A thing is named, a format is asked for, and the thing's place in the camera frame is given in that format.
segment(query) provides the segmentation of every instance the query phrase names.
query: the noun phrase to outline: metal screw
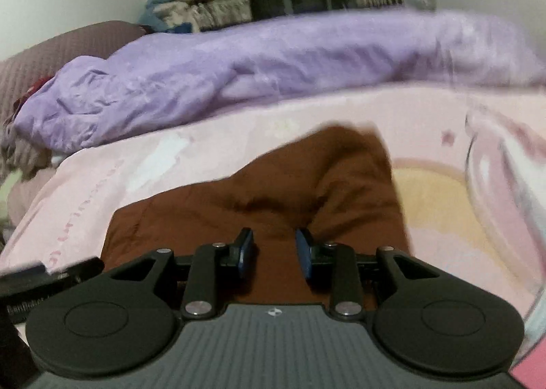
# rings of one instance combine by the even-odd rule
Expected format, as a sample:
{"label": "metal screw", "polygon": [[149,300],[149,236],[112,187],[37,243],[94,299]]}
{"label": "metal screw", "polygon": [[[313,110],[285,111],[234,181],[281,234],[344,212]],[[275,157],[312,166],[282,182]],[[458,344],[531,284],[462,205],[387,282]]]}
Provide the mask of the metal screw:
{"label": "metal screw", "polygon": [[342,303],[336,304],[336,312],[344,316],[353,316],[358,315],[362,312],[362,306],[353,301],[343,301]]}
{"label": "metal screw", "polygon": [[186,312],[192,315],[205,315],[212,310],[212,305],[207,301],[192,301],[186,304]]}

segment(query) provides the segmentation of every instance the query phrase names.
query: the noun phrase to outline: brown quilted pillow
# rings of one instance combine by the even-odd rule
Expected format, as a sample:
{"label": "brown quilted pillow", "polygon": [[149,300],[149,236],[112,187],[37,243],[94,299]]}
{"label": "brown quilted pillow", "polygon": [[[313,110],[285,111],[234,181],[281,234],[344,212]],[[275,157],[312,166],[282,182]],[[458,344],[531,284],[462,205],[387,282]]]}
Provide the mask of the brown quilted pillow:
{"label": "brown quilted pillow", "polygon": [[[81,55],[107,58],[145,34],[140,25],[112,20],[69,31],[0,62],[0,124],[13,112],[13,103],[40,78],[53,76]],[[28,177],[48,165],[49,155],[42,147],[21,138],[16,145],[17,156],[3,161],[4,172],[20,168]]]}

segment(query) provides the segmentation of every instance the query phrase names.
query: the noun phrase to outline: brown quilted headboard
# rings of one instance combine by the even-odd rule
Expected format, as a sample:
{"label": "brown quilted headboard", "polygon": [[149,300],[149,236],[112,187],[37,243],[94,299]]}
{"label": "brown quilted headboard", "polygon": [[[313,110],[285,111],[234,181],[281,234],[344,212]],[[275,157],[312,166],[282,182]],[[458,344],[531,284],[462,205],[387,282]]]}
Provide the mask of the brown quilted headboard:
{"label": "brown quilted headboard", "polygon": [[[53,76],[67,62],[81,55],[107,58],[145,34],[139,25],[112,20],[69,31],[1,61],[0,125],[13,112],[15,100],[40,78]],[[26,155],[17,161],[24,171],[35,162],[29,150],[25,151]]]}

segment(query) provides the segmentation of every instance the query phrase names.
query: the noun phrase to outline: purple blanket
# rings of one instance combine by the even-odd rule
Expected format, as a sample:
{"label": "purple blanket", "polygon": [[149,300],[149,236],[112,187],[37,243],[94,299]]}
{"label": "purple blanket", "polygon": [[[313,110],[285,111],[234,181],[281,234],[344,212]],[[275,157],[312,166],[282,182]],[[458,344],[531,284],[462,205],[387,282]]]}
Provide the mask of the purple blanket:
{"label": "purple blanket", "polygon": [[73,153],[234,107],[391,81],[545,84],[518,29],[496,18],[409,10],[274,19],[158,33],[110,58],[65,65],[16,117],[33,142]]}

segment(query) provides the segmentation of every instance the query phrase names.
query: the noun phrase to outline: pink star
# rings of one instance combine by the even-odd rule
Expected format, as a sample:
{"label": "pink star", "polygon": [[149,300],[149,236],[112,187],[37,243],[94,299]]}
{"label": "pink star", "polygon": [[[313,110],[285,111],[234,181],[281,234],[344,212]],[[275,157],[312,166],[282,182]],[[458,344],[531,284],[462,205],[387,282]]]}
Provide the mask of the pink star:
{"label": "pink star", "polygon": [[455,143],[455,134],[451,130],[442,133],[442,146],[453,147]]}

